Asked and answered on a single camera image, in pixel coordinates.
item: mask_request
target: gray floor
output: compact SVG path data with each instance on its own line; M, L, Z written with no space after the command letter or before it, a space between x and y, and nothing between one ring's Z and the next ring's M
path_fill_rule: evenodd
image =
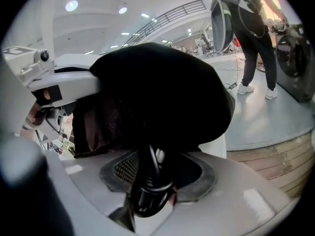
M206 59L212 59L212 58L215 58L215 57L223 57L223 56L227 56L227 55L234 55L234 53L227 53L227 54L220 54L220 55L218 55L218 54L214 54L213 56L212 55L209 55L209 56L207 56L206 54L203 54L203 55L201 55L201 56L197 56L199 59L201 59L201 60L206 60Z
M243 77L244 62L222 61L211 63L224 84L238 84ZM265 74L256 71L252 86L253 93L237 94L232 122L225 133L227 150L246 150L281 143L309 132L315 126L310 103L298 103L282 87L277 85L278 97L267 100Z

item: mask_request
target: person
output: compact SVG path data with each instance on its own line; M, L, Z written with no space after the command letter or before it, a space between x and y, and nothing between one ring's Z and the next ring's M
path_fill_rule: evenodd
M272 0L264 0L270 9L285 23L286 17L281 13ZM260 10L261 0L240 0L238 5L227 3L231 12L233 31L242 47L245 56L244 75L238 88L239 94L253 92L250 86L253 80L258 53L260 54L266 70L267 92L265 97L277 97L276 57L272 46L268 27L265 25Z

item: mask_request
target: black pants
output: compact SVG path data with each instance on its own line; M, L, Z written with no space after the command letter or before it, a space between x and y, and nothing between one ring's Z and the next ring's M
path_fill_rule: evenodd
M262 38L256 38L246 30L238 28L234 28L234 33L241 44L246 59L242 84L247 87L252 82L259 53L266 70L267 86L273 90L276 86L277 69L276 57L268 29L266 29Z

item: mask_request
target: dryer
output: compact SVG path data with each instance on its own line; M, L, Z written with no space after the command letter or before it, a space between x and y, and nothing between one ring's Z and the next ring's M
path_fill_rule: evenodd
M315 92L315 54L302 25L276 35L277 83L298 102L311 100Z

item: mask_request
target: railing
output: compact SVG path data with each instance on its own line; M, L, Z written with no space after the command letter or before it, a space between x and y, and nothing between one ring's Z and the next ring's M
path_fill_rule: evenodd
M122 46L131 46L136 45L139 43L143 38L151 34L152 32L156 31L157 29L161 28L162 26L165 26L166 24L179 19L181 17L184 17L186 15L206 10L207 8L203 4L202 0L196 0L193 2L186 3L184 5L181 5L175 9L172 9L159 17L155 18L154 21L149 22L147 25L145 25L143 28L141 28L139 31L133 34L133 36Z

